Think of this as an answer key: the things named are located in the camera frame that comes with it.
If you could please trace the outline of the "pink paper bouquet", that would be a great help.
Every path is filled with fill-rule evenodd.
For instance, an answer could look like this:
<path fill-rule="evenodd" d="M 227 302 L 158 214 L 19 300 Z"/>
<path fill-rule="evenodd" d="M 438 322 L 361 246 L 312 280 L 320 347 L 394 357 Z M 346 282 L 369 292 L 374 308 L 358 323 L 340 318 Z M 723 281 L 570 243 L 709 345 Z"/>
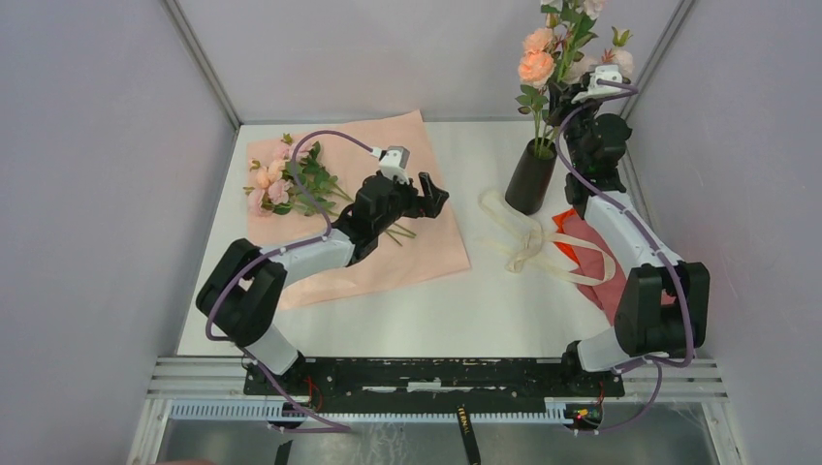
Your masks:
<path fill-rule="evenodd" d="M 419 111 L 382 119 L 349 122 L 338 131 L 369 146 L 406 147 L 411 175 L 427 172 L 438 187 L 445 182 Z M 348 196 L 377 171 L 377 161 L 354 143 L 335 136 L 317 137 L 319 161 Z M 258 245 L 289 243 L 315 235 L 323 219 L 306 217 L 301 209 L 286 215 L 266 214 L 261 208 L 248 213 L 248 237 Z M 360 264 L 333 269 L 300 280 L 282 294 L 281 309 L 292 309 L 356 295 L 389 291 L 406 285 L 464 271 L 470 267 L 455 212 L 445 206 L 435 219 L 402 219 L 398 228 L 384 233 L 376 250 Z"/>

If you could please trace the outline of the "white rose stem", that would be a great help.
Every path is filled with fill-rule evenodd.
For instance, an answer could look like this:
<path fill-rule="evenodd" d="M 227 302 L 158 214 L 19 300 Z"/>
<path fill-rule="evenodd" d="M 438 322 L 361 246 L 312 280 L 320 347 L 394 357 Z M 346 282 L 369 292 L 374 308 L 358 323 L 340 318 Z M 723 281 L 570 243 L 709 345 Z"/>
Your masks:
<path fill-rule="evenodd" d="M 585 73 L 585 61 L 592 62 L 592 59 L 585 58 L 583 47 L 597 38 L 593 27 L 606 4 L 606 1 L 598 0 L 541 2 L 545 27 L 537 30 L 538 35 L 530 50 L 545 54 L 553 65 L 547 76 L 537 81 L 538 89 L 549 101 L 550 81 L 573 84 Z M 541 139 L 544 144 L 555 139 L 555 126 L 546 123 L 549 107 L 547 103 L 542 109 Z"/>

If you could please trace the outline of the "cream printed ribbon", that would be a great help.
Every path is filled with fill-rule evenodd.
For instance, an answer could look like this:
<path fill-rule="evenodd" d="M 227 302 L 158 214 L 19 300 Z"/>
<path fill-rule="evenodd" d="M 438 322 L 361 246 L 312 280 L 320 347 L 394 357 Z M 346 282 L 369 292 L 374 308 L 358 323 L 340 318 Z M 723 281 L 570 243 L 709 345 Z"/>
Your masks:
<path fill-rule="evenodd" d="M 481 210 L 507 234 L 513 237 L 515 244 L 506 245 L 488 237 L 481 237 L 478 242 L 506 258 L 505 270 L 511 273 L 522 272 L 526 264 L 531 264 L 546 271 L 550 276 L 576 285 L 598 285 L 610 280 L 615 274 L 615 260 L 604 253 L 605 276 L 603 279 L 584 277 L 569 270 L 560 268 L 544 252 L 546 243 L 565 242 L 580 245 L 601 252 L 601 249 L 590 242 L 575 239 L 558 232 L 545 232 L 537 220 L 519 213 L 511 207 L 496 190 L 483 192 L 478 199 Z"/>

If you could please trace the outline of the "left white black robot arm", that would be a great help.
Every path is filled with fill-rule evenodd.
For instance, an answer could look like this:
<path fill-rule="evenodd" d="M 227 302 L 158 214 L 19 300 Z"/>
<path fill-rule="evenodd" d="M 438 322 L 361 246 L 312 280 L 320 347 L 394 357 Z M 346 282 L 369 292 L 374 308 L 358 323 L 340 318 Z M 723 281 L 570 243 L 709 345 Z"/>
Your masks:
<path fill-rule="evenodd" d="M 245 238 L 233 241 L 195 298 L 206 317 L 207 338 L 215 340 L 219 328 L 266 367 L 279 393 L 297 392 L 304 382 L 303 355 L 274 324 L 283 291 L 315 274 L 358 264 L 399 219 L 435 218 L 449 197 L 426 172 L 407 183 L 378 172 L 320 235 L 271 249 Z"/>

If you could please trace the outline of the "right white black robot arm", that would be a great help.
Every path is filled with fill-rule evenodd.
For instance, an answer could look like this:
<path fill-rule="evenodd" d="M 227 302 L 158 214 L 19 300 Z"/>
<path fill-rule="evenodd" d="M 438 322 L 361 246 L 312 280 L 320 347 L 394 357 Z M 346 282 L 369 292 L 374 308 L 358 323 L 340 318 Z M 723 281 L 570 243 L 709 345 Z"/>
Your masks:
<path fill-rule="evenodd" d="M 561 366 L 559 380 L 573 395 L 594 388 L 598 372 L 623 374 L 645 363 L 685 368 L 705 341 L 710 274 L 702 263 L 685 262 L 641 218 L 617 171 L 631 130 L 621 117 L 598 112 L 637 91 L 621 77 L 594 77 L 569 88 L 559 116 L 555 148 L 569 170 L 566 200 L 626 276 L 612 327 L 568 349 L 575 359 Z"/>

